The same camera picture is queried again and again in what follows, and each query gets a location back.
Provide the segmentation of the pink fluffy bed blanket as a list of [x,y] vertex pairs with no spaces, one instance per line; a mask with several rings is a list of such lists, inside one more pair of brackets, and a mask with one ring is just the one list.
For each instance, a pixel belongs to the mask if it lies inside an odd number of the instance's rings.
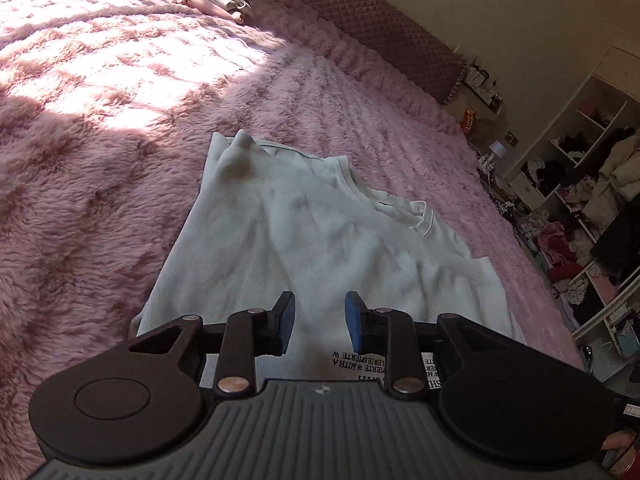
[[41,463],[27,405],[140,311],[213,132],[344,155],[424,200],[496,269],[529,344],[579,356],[430,94],[297,0],[238,24],[182,0],[1,0],[1,474]]

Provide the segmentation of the purple quilted headboard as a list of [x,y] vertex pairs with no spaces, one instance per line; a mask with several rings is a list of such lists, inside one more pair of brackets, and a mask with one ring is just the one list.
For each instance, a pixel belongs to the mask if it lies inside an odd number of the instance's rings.
[[408,77],[439,104],[456,95],[465,62],[385,0],[297,0]]

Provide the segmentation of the white table lamp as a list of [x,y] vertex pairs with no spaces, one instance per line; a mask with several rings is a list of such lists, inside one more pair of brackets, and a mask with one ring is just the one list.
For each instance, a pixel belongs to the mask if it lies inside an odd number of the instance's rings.
[[492,168],[494,168],[496,159],[503,158],[504,156],[506,156],[506,154],[508,154],[508,149],[502,142],[492,142],[490,144],[488,154],[483,159],[482,167],[486,171],[490,171]]

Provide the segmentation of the white printed sweatshirt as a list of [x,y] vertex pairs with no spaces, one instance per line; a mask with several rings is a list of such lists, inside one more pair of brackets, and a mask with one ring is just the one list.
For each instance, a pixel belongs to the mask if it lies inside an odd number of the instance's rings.
[[210,140],[200,192],[137,316],[146,333],[184,314],[207,323],[295,296],[280,358],[259,379],[375,380],[385,361],[352,350],[344,300],[432,322],[457,313],[522,340],[487,258],[426,203],[369,188],[343,156],[319,158],[245,132]]

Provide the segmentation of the red snack bag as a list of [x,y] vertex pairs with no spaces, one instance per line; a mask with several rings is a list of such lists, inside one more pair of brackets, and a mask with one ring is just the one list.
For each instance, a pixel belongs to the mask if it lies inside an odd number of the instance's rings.
[[467,108],[460,120],[460,128],[465,136],[469,136],[476,123],[477,114],[472,108]]

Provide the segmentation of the white open wardrobe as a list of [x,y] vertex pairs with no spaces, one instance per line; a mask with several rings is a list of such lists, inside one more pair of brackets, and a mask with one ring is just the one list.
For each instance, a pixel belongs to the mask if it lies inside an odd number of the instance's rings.
[[626,359],[637,350],[639,58],[608,49],[528,150],[511,181],[574,341]]

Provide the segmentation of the small pink white clothes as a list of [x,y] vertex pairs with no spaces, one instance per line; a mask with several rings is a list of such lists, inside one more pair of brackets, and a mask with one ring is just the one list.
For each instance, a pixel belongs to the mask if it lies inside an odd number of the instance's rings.
[[182,3],[203,14],[226,18],[241,25],[250,23],[255,17],[246,0],[182,0]]

